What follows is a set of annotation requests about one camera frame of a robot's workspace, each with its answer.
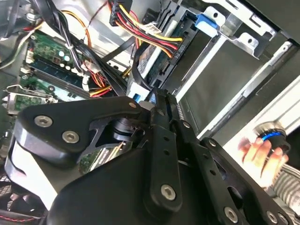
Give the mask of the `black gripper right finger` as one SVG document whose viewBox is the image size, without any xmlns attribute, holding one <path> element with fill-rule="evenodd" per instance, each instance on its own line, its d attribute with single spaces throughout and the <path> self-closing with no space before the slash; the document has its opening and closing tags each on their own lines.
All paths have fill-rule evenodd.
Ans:
<svg viewBox="0 0 300 225">
<path fill-rule="evenodd" d="M 197 140 L 180 120 L 173 95 L 161 104 L 176 133 L 179 159 L 187 159 L 193 179 L 192 198 L 200 201 L 209 225 L 291 225 L 287 213 L 214 140 Z"/>
</svg>

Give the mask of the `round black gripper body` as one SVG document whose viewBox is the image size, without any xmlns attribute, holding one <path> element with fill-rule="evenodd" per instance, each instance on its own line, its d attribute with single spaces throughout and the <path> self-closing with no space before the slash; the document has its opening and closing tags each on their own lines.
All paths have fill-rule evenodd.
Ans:
<svg viewBox="0 0 300 225">
<path fill-rule="evenodd" d="M 142 148 L 67 185 L 46 218 L 48 225 L 207 225 L 176 133 L 159 125 Z"/>
</svg>

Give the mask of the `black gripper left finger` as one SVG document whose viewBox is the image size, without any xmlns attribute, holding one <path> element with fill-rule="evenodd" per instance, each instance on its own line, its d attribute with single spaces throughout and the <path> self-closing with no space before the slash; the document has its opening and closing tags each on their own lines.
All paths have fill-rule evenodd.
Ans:
<svg viewBox="0 0 300 225">
<path fill-rule="evenodd" d="M 14 128 L 14 182 L 50 211 L 67 185 L 142 148 L 154 125 L 170 129 L 164 93 L 150 93 L 150 109 L 126 96 L 25 108 Z"/>
</svg>

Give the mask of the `person's hand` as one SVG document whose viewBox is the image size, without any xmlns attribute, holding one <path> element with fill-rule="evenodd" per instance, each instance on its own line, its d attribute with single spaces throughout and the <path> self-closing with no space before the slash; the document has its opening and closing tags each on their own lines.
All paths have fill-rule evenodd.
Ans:
<svg viewBox="0 0 300 225">
<path fill-rule="evenodd" d="M 282 166 L 289 159 L 281 148 L 276 148 L 269 155 L 270 151 L 270 141 L 257 138 L 253 143 L 241 147 L 236 155 L 241 167 L 262 188 L 272 185 Z"/>
</svg>

